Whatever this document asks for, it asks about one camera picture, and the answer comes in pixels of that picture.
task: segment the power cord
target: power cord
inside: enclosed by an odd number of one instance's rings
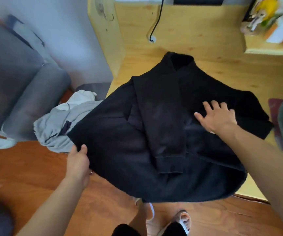
[[[154,42],[154,41],[151,39],[151,37],[152,37],[153,32],[155,31],[155,28],[157,27],[157,25],[158,25],[158,23],[159,23],[159,21],[160,21],[161,12],[162,12],[162,7],[163,7],[163,1],[164,1],[164,0],[162,0],[162,2],[161,2],[160,12],[159,12],[159,18],[158,18],[157,23],[155,24],[155,27],[153,28],[153,30],[152,30],[150,36],[149,36],[149,41],[150,41],[150,42]]]

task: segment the white garment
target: white garment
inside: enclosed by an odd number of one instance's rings
[[[87,102],[95,101],[96,93],[90,91],[79,90],[75,92],[66,103],[58,105],[56,108],[58,110],[71,110],[77,105]]]

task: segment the armrest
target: armrest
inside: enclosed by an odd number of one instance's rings
[[[27,86],[3,124],[7,137],[36,141],[33,123],[59,103],[70,86],[69,75],[55,64],[45,64]]]

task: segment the person's left hand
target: person's left hand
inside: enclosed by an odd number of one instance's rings
[[[67,172],[65,178],[79,180],[83,185],[83,189],[87,187],[91,173],[87,151],[86,145],[82,145],[79,152],[77,152],[77,147],[73,145],[67,157]]]

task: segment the gray chair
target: gray chair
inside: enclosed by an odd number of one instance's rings
[[[0,132],[15,141],[37,140],[33,122],[55,107],[71,80],[56,64],[45,63],[0,25]]]

